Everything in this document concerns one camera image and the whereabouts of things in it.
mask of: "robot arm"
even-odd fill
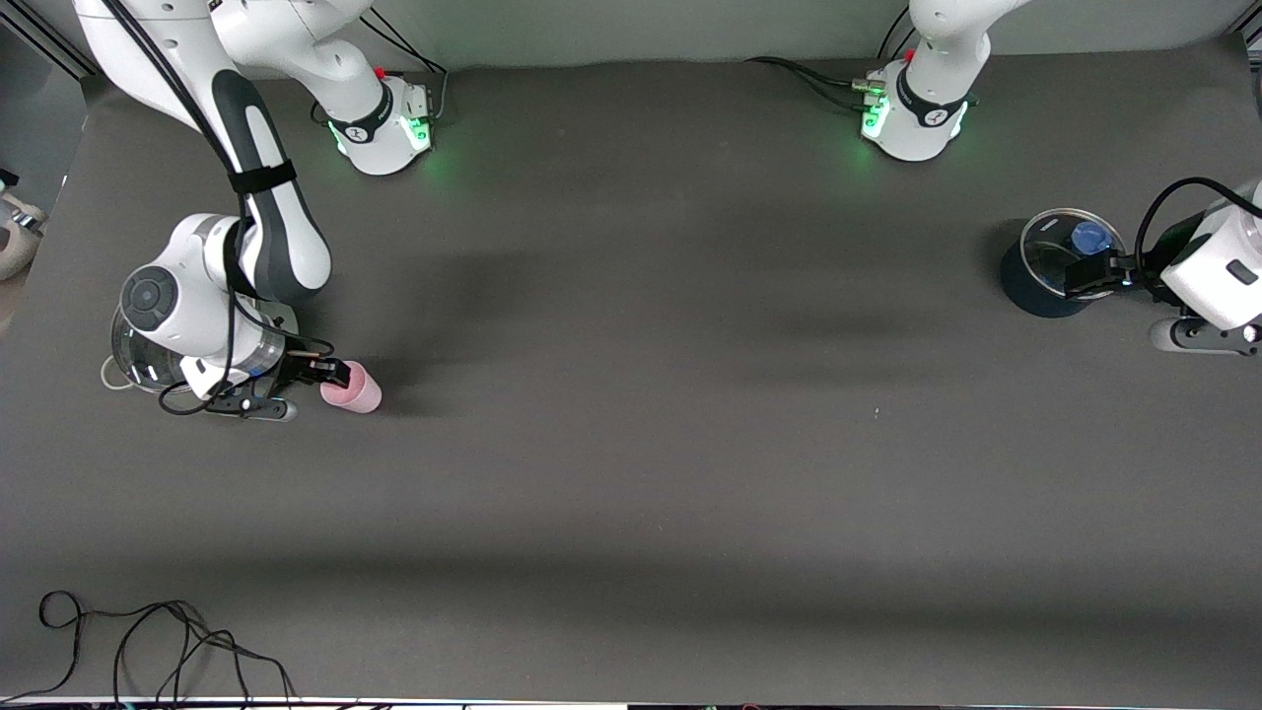
[[[288,164],[268,107],[223,52],[203,0],[125,0],[178,72],[237,173]],[[158,71],[102,0],[74,0],[105,73],[139,101],[197,129]],[[240,269],[259,296],[290,301],[316,294],[331,261],[294,179],[246,195],[254,226],[240,235]]]
[[[911,61],[871,72],[885,82],[862,135],[900,160],[936,156],[959,134],[965,96],[991,57],[987,30],[1031,0],[911,0],[920,44]]]
[[[1200,184],[1224,195],[1166,228],[1151,247],[1145,233],[1165,199]],[[1262,348],[1262,180],[1238,190],[1208,179],[1184,178],[1148,208],[1135,255],[1118,247],[1083,256],[1065,269],[1065,295],[1092,298],[1111,290],[1147,289],[1180,309],[1150,328],[1160,349],[1258,354]]]
[[[328,280],[331,262],[268,107],[225,53],[206,1],[74,0],[74,8],[98,63],[115,83],[211,134],[207,139],[245,206],[242,214],[193,214],[177,224],[162,253],[124,284],[120,310],[126,322],[146,339],[182,354],[184,381],[207,406],[222,406],[226,393],[240,405],[242,396],[228,388],[262,376],[279,382],[276,373],[286,367],[286,373],[299,376],[290,380],[319,382],[312,373],[328,368],[337,371],[332,382],[345,382],[345,364],[317,357],[288,366],[288,334],[266,324],[262,304],[256,308],[237,296],[237,291],[273,301],[310,296]],[[187,91],[183,98],[159,71],[162,62],[141,49],[148,47],[145,35],[153,43],[150,52],[160,53],[174,72],[175,86]],[[285,411],[270,391],[246,400],[239,416],[259,402]]]
[[[211,11],[223,48],[236,62],[285,73],[307,87],[329,116],[338,148],[357,169],[381,175],[429,149],[424,87],[379,78],[363,53],[329,39],[372,0],[222,3]]]

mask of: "dark gray table surface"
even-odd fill
[[[305,695],[1258,707],[1262,367],[996,282],[1037,211],[1133,233],[1249,177],[1249,81],[1238,38],[996,58],[914,165],[775,67],[468,71],[386,178],[265,82],[333,250],[303,325],[386,393],[283,426],[97,382],[127,272],[232,209],[109,91],[0,346],[0,690],[61,675],[69,588],[186,598]],[[109,692],[122,628],[63,692]],[[138,691],[177,648],[140,634]],[[233,694],[212,661],[193,691]]]

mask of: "pink cup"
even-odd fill
[[[350,361],[346,364],[351,368],[351,387],[342,388],[331,382],[321,383],[319,396],[333,407],[367,415],[381,406],[381,387],[363,366]]]

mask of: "green led light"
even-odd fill
[[[399,124],[404,127],[404,134],[414,150],[419,153],[429,148],[429,127],[423,119],[399,116]]]
[[[346,145],[342,145],[342,136],[338,135],[337,129],[333,127],[333,121],[329,121],[327,125],[328,131],[333,134],[333,140],[337,141],[337,151],[346,155]]]
[[[881,135],[885,119],[890,115],[890,97],[882,96],[875,106],[868,108],[868,113],[871,115],[863,121],[863,135],[875,139]]]
[[[968,112],[968,101],[965,101],[964,105],[959,107],[959,117],[955,119],[955,127],[950,129],[952,137],[959,135],[959,129],[962,125],[964,125],[964,113],[967,112]]]

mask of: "blue object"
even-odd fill
[[[1074,242],[1074,248],[1084,256],[1099,253],[1113,246],[1113,235],[1095,222],[1079,223],[1074,227],[1074,233],[1069,235],[1069,238]]]

